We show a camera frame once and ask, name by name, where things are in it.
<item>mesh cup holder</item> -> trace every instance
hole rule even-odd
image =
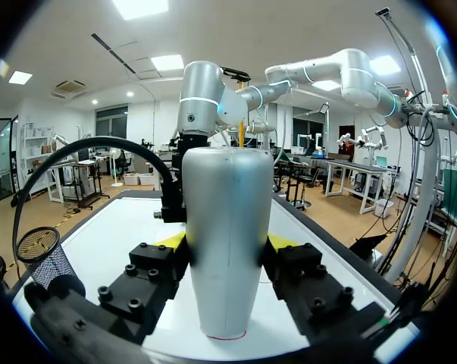
[[[27,232],[17,245],[17,258],[33,280],[49,293],[62,296],[68,289],[85,296],[85,287],[61,247],[60,233],[53,227]]]

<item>white box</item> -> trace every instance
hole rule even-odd
[[[124,174],[124,184],[126,186],[136,186],[139,184],[139,175],[134,173]]]
[[[304,154],[304,147],[303,146],[291,146],[290,154]]]
[[[139,175],[140,184],[143,186],[156,185],[157,177],[154,174],[142,173]]]
[[[381,215],[383,214],[383,218],[387,218],[389,215],[390,215],[390,208],[394,205],[393,202],[391,201],[387,201],[385,199],[379,199],[377,201],[377,204],[376,206],[374,207],[374,214],[378,217],[381,217]]]

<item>white table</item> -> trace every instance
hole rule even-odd
[[[126,192],[133,196],[153,193]],[[323,253],[321,263],[327,266],[327,270],[343,286],[354,288],[352,304],[356,309],[362,309],[375,301],[389,314],[394,305],[382,290],[376,287],[379,282],[376,285],[370,283],[374,276],[371,279],[364,277],[359,272],[360,268],[353,265],[350,259],[343,258],[336,252],[344,248],[340,243],[331,237],[329,243],[333,245],[330,247],[327,239],[325,243],[319,237],[321,234],[327,235],[325,231],[312,221],[313,229],[309,229],[293,215],[297,213],[300,214],[299,218],[305,217],[301,212],[282,199],[278,201],[272,200],[269,231],[298,243],[310,242],[319,249]],[[124,266],[129,263],[129,251],[139,242],[153,244],[184,231],[184,224],[165,224],[152,218],[152,213],[160,208],[161,200],[157,198],[117,197],[81,226],[74,228],[73,233],[70,232],[63,240],[63,249],[83,282],[86,298],[90,302],[99,304],[97,288],[109,285],[122,273]],[[371,268],[368,270],[373,275],[376,274]],[[234,341],[213,340],[199,329],[199,316],[188,267],[175,299],[166,302],[154,333],[145,338],[142,348],[146,352],[155,351],[188,359],[226,361],[275,356],[307,347],[309,342],[300,335],[285,302],[277,300],[272,285],[266,284],[267,282],[268,277],[263,271],[246,336]],[[30,325],[33,311],[23,297],[22,288],[13,304]],[[418,332],[413,324],[399,329],[377,349],[376,357],[381,362],[391,361]]]
[[[336,192],[329,192],[330,191],[330,182],[333,179],[334,167],[341,167],[343,169],[343,173],[341,175],[341,189]],[[359,173],[366,174],[365,190],[363,193],[358,192],[350,187],[346,187],[344,185],[345,180],[346,180],[346,170],[347,169],[349,169],[350,171],[357,171]],[[342,195],[343,191],[348,191],[350,193],[355,194],[356,196],[360,196],[363,198],[363,200],[362,200],[362,207],[359,209],[359,214],[363,215],[366,212],[370,212],[370,211],[374,210],[374,208],[376,206],[376,201],[378,201],[378,199],[380,198],[380,190],[381,190],[381,184],[383,182],[383,175],[386,173],[387,173],[387,169],[385,169],[385,168],[359,165],[357,163],[346,162],[346,161],[337,161],[337,160],[327,161],[326,197]],[[375,193],[374,199],[372,199],[371,197],[368,196],[368,193],[370,191],[372,176],[378,177],[377,191]],[[366,202],[368,200],[373,202],[373,205],[370,207],[366,207]]]

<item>chair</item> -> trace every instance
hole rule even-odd
[[[119,175],[125,174],[126,170],[129,169],[132,164],[132,158],[125,158],[125,151],[121,150],[119,158],[115,159],[115,166],[119,168]]]

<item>computer monitor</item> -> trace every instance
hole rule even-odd
[[[90,159],[89,149],[81,149],[78,151],[78,161],[88,161]]]

